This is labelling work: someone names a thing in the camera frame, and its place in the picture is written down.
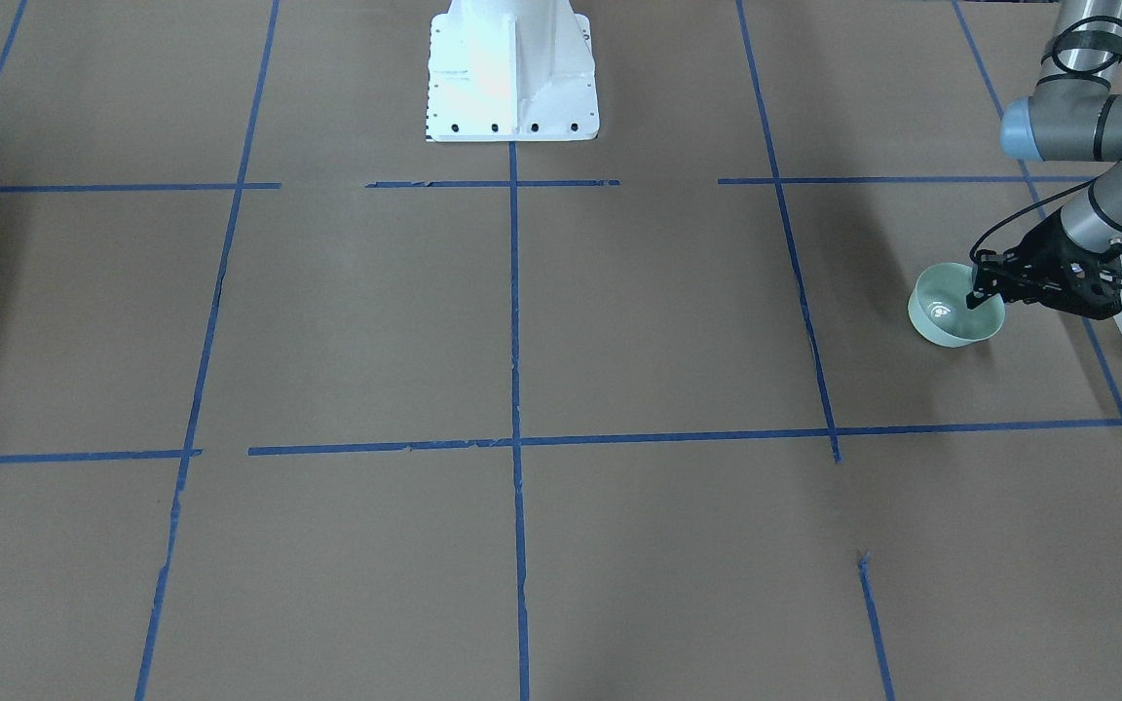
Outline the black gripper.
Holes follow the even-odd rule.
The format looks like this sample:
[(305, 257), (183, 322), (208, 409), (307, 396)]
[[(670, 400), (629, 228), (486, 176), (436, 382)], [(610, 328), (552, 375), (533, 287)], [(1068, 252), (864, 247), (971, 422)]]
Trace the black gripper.
[(1001, 253), (972, 249), (975, 278), (966, 308), (980, 308), (994, 296), (1006, 305), (1026, 303), (1105, 320), (1122, 311), (1122, 240), (1100, 252), (1073, 242), (1059, 213), (1043, 219), (1019, 243)]

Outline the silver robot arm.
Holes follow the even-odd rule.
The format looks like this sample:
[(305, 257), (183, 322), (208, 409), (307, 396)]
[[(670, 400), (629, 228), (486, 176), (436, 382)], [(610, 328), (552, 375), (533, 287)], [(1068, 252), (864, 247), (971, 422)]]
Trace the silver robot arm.
[(1026, 303), (1103, 320), (1122, 310), (1122, 1), (1065, 1), (1032, 94), (1003, 111), (1019, 162), (1105, 163), (1019, 243), (971, 248), (965, 305)]

